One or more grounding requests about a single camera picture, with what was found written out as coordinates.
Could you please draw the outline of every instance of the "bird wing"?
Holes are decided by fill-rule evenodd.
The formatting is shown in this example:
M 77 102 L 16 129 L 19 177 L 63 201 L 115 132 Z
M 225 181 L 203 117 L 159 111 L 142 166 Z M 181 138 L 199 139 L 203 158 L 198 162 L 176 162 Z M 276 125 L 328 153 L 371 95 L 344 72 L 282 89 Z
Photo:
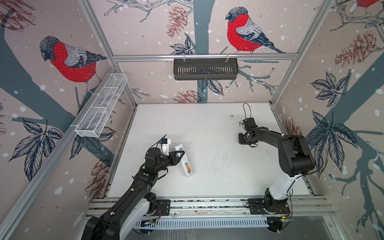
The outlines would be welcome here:
M 241 38 L 248 41 L 258 38 L 263 33 L 263 30 L 250 17 L 248 17 L 248 21 L 244 26 L 237 27 L 235 30 Z
M 64 61 L 64 64 L 71 68 L 82 68 L 86 66 L 87 51 L 84 48 L 72 47 L 64 43 L 68 52 L 68 57 Z

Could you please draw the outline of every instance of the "red bird breast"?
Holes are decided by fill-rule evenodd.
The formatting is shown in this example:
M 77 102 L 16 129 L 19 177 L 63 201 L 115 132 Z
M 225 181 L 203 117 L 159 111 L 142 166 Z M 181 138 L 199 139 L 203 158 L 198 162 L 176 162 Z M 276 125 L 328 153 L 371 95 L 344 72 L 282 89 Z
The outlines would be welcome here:
M 227 32 L 228 41 L 238 51 L 253 52 L 255 49 L 262 47 L 261 44 L 252 43 L 250 41 L 243 39 L 236 32 L 236 28 L 238 28 L 240 26 L 244 26 L 247 23 L 248 18 L 249 18 L 248 15 L 242 14 L 242 15 L 238 16 L 233 23 L 228 22 L 228 32 Z
M 54 46 L 53 51 L 55 53 L 56 60 L 51 60 L 51 63 L 66 79 L 77 83 L 87 82 L 95 74 L 96 62 L 82 68 L 71 68 L 65 65 L 64 61 L 68 57 L 68 52 L 62 42 L 57 43 Z

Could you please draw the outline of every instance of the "bird illustration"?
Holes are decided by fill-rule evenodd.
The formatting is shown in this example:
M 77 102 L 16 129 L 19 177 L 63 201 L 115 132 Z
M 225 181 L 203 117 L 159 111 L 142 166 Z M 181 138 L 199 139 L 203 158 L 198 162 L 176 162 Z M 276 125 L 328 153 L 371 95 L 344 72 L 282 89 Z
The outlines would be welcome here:
M 253 53 L 255 49 L 261 48 L 284 53 L 265 36 L 263 30 L 248 16 L 248 11 L 244 7 L 232 8 L 225 19 L 228 20 L 228 40 L 237 49 L 236 53 L 240 51 Z
M 60 42 L 53 36 L 45 37 L 41 41 L 40 51 L 44 61 L 49 59 L 66 79 L 76 83 L 87 83 L 83 97 L 86 93 L 92 93 L 88 90 L 88 80 L 93 75 L 97 76 L 98 64 L 107 59 L 100 54 L 86 51 L 84 48 L 72 47 Z

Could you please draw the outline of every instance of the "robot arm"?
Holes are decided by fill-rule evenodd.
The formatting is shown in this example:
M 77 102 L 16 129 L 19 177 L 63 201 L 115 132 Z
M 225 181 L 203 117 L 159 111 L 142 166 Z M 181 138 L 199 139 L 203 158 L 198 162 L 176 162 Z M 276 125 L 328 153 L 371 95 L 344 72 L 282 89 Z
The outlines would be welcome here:
M 156 147 L 150 148 L 145 156 L 145 163 L 135 175 L 128 191 L 101 217 L 92 217 L 87 222 L 81 239 L 125 239 L 144 214 L 155 212 L 156 194 L 151 193 L 150 190 L 159 179 L 158 173 L 161 170 L 168 171 L 169 166 L 177 165 L 184 153 L 184 151 L 173 151 L 167 156 Z
M 264 195 L 265 209 L 274 212 L 286 204 L 287 193 L 295 180 L 314 169 L 311 151 L 303 136 L 285 136 L 266 127 L 258 127 L 253 118 L 244 119 L 243 128 L 246 133 L 239 133 L 240 144 L 251 145 L 261 141 L 278 148 L 281 171 Z

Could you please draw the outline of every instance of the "bird head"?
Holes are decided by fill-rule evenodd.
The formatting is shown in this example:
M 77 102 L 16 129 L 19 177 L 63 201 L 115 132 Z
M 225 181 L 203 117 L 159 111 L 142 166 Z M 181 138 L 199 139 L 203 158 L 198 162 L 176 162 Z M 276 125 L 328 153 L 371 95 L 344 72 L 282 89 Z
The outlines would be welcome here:
M 245 7 L 235 7 L 229 11 L 225 19 L 228 20 L 230 23 L 233 23 L 234 20 L 242 14 L 248 14 L 248 11 L 245 9 Z
M 55 53 L 53 51 L 53 47 L 59 42 L 60 41 L 53 36 L 45 37 L 41 41 L 40 51 L 41 51 L 41 56 L 43 57 L 44 61 L 46 61 L 48 59 L 51 61 L 56 60 Z

